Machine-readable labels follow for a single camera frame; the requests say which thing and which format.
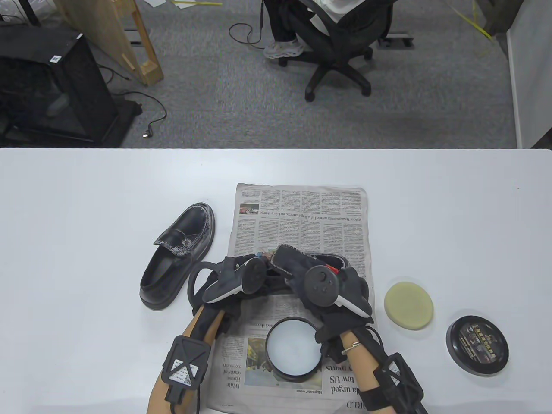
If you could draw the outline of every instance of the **white sneaker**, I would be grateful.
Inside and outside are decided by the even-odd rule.
[[[295,57],[303,53],[303,45],[299,40],[294,39],[291,42],[274,42],[263,50],[263,55],[267,59],[278,59],[279,57]]]

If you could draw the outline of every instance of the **yellow sponge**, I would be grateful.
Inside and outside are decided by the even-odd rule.
[[[433,318],[431,298],[411,282],[393,285],[385,295],[384,308],[390,320],[411,331],[426,327]]]

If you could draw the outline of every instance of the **white shirt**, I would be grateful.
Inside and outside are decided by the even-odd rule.
[[[354,9],[356,6],[361,4],[364,0],[312,0],[316,4],[318,4],[322,10],[324,10],[328,16],[334,21],[338,22],[343,16],[345,16],[347,13],[349,13],[352,9]],[[328,34],[328,31],[326,30],[326,27],[324,26],[324,23],[322,23],[322,20],[320,20],[320,17],[315,15],[311,19],[312,24],[314,27],[316,27],[319,31],[323,32],[324,34]]]

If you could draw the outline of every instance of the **chair base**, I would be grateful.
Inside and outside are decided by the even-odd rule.
[[[364,53],[364,58],[366,60],[370,60],[372,58],[373,50],[369,48]],[[304,52],[303,54],[296,56],[296,57],[281,57],[278,59],[278,64],[281,67],[286,67],[288,65],[288,61],[298,61],[298,62],[306,62],[306,63],[314,63],[318,65],[318,68],[316,68],[316,71],[312,75],[309,84],[305,88],[305,100],[307,102],[312,102],[315,98],[314,90],[316,87],[320,84],[324,76],[329,71],[336,71],[341,73],[342,75],[347,76],[349,79],[351,79],[353,82],[355,82],[358,86],[360,86],[360,91],[363,96],[370,96],[372,93],[372,86],[368,80],[362,76],[360,72],[358,72],[355,68],[353,68],[351,65],[346,64],[344,66],[338,66],[335,63],[322,63],[320,60],[320,57],[315,54],[314,52]]]

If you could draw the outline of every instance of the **white label sticker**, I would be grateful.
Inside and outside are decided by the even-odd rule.
[[[389,369],[391,371],[393,371],[395,374],[397,374],[398,376],[401,376],[401,372],[399,371],[399,367],[397,367],[397,364],[395,364],[394,362],[389,364]],[[393,380],[395,385],[398,385],[401,382],[401,381],[397,380],[394,376],[392,376],[391,379]]]
[[[173,371],[176,367],[182,365],[183,363],[183,361],[175,359],[171,371]],[[195,377],[196,373],[198,372],[198,367],[196,367],[194,364],[190,364],[190,368],[192,369],[192,376]],[[172,374],[169,379],[188,386],[192,384],[192,381],[190,381],[190,376],[188,375],[188,368],[186,366],[183,366],[174,374]]]

